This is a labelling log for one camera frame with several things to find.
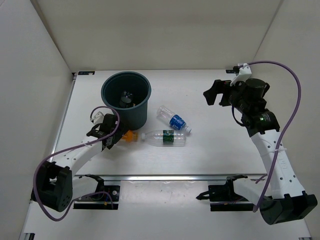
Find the orange plastic bottle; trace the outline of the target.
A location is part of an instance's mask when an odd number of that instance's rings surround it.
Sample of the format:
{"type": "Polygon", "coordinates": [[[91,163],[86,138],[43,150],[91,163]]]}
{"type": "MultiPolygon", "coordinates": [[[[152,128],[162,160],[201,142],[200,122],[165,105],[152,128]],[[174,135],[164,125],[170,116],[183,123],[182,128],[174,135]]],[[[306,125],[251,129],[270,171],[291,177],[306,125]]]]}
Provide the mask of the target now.
{"type": "Polygon", "coordinates": [[[128,130],[120,139],[122,142],[126,143],[132,143],[132,142],[137,142],[139,140],[139,133],[128,130]]]}

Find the clear bottle black label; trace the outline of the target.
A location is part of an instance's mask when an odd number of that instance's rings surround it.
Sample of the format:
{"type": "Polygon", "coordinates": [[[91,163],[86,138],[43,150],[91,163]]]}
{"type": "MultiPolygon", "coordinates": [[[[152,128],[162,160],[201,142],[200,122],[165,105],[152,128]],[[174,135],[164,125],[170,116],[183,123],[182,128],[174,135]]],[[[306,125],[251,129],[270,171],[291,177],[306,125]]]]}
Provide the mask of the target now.
{"type": "Polygon", "coordinates": [[[120,95],[119,106],[121,108],[131,108],[134,95],[129,91],[124,90],[120,95]]]}

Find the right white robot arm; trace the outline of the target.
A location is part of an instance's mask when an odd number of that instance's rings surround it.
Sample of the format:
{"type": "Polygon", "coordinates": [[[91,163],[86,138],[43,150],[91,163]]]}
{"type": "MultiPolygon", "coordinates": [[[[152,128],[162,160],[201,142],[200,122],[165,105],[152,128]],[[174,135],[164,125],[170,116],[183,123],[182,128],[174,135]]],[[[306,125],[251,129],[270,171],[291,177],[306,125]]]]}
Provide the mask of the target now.
{"type": "Polygon", "coordinates": [[[303,219],[318,201],[315,195],[306,193],[291,167],[282,143],[284,131],[275,114],[266,108],[264,96],[269,88],[257,78],[237,83],[217,79],[203,95],[211,106],[221,94],[220,106],[230,106],[242,114],[240,126],[246,128],[267,173],[265,182],[253,182],[243,174],[228,176],[221,188],[210,189],[208,195],[225,196],[229,201],[243,197],[260,211],[268,225],[275,225],[303,219]]]}

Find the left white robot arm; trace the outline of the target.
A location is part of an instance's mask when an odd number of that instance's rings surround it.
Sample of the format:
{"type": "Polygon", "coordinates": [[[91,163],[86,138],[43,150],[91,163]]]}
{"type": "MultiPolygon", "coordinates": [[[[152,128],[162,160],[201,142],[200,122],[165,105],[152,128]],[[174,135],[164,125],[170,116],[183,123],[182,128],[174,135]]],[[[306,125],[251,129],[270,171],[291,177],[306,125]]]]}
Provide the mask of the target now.
{"type": "Polygon", "coordinates": [[[76,174],[94,156],[111,149],[128,130],[117,115],[99,112],[79,148],[70,147],[61,151],[59,158],[52,162],[45,161],[38,167],[32,200],[60,213],[69,207],[73,199],[87,195],[93,200],[103,198],[105,188],[101,177],[92,173],[79,177],[76,174]]]}

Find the dark teal plastic bin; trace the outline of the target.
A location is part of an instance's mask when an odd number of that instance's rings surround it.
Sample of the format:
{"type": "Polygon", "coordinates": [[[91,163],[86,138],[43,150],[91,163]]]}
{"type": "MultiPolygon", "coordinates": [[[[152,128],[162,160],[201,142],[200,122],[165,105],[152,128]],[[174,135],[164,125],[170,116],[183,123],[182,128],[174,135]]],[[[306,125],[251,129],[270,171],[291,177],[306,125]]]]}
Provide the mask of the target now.
{"type": "Polygon", "coordinates": [[[147,121],[151,92],[151,84],[144,75],[122,71],[103,83],[101,99],[106,106],[118,112],[120,121],[130,130],[138,130],[147,121]]]}

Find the right black corner label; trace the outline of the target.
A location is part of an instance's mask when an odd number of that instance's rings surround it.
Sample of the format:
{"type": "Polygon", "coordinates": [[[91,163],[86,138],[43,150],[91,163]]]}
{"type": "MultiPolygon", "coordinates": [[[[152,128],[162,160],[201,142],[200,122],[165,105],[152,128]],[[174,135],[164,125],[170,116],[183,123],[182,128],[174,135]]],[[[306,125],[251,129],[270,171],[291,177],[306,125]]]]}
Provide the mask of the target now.
{"type": "Polygon", "coordinates": [[[226,69],[225,72],[227,74],[236,74],[236,72],[234,70],[232,70],[232,69],[226,69]]]}

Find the black corner label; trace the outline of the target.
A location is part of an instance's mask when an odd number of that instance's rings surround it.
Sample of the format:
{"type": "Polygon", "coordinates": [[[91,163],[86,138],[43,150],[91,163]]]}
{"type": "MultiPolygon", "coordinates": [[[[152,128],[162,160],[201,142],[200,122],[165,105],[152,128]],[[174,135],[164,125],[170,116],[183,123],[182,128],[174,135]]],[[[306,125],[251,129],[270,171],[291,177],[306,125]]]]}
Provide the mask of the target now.
{"type": "Polygon", "coordinates": [[[78,76],[92,76],[95,74],[95,71],[79,71],[78,76]]]}
{"type": "Polygon", "coordinates": [[[232,69],[226,69],[225,72],[227,74],[236,74],[236,72],[234,70],[232,70],[232,69]]]}

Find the clear bottle green label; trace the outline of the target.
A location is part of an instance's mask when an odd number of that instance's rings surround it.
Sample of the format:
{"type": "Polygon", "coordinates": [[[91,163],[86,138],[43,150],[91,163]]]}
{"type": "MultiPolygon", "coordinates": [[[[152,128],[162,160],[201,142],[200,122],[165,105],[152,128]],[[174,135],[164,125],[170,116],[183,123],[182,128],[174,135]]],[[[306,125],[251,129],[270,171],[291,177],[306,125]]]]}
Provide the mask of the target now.
{"type": "Polygon", "coordinates": [[[176,130],[154,130],[141,133],[141,141],[155,147],[184,147],[187,137],[176,130]]]}

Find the clear bottle blue label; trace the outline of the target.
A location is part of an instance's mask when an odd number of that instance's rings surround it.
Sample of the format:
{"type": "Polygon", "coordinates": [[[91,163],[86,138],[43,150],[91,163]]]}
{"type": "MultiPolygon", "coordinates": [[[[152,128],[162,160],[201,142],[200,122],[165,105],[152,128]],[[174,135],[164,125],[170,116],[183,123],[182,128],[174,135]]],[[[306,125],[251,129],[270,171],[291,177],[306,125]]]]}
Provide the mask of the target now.
{"type": "Polygon", "coordinates": [[[163,123],[177,131],[182,131],[190,134],[192,128],[175,112],[171,111],[166,106],[162,105],[156,112],[156,117],[163,123]]]}

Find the left black corner label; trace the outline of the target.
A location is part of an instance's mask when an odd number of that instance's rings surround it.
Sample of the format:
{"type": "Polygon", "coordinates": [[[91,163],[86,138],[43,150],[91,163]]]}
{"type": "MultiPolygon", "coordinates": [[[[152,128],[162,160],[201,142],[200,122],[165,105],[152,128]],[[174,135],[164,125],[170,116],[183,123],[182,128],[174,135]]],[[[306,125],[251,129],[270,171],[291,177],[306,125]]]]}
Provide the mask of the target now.
{"type": "Polygon", "coordinates": [[[95,71],[79,71],[78,76],[92,76],[95,74],[95,71]]]}

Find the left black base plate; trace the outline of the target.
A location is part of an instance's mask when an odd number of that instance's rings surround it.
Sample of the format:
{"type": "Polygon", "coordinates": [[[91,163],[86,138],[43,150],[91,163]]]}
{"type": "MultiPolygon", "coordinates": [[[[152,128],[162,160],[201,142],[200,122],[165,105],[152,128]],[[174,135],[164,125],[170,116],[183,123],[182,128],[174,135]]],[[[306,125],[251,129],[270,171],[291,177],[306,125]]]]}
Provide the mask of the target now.
{"type": "Polygon", "coordinates": [[[118,210],[121,193],[120,181],[105,181],[104,189],[111,197],[105,193],[87,196],[73,203],[75,210],[118,210]]]}

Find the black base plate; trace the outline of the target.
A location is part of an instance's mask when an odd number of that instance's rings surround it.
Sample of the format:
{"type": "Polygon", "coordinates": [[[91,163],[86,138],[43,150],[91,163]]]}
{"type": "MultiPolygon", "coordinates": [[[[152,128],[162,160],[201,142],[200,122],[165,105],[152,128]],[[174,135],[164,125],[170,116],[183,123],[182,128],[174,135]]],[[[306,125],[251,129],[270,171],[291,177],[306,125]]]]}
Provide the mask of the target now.
{"type": "Polygon", "coordinates": [[[211,212],[251,212],[254,205],[243,196],[232,193],[227,185],[209,185],[197,200],[209,200],[211,212]]]}
{"type": "Polygon", "coordinates": [[[87,196],[73,203],[75,210],[118,210],[121,193],[120,181],[105,181],[104,189],[111,197],[105,193],[87,196]]]}

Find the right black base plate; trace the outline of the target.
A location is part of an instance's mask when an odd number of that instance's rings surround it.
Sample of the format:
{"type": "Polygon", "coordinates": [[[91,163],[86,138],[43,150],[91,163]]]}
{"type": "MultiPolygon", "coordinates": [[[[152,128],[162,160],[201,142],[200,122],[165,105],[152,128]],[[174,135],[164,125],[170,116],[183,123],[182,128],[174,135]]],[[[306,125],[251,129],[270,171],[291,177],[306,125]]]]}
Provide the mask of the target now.
{"type": "Polygon", "coordinates": [[[243,196],[232,193],[227,185],[209,185],[197,200],[209,200],[211,212],[251,212],[254,205],[243,196]]]}

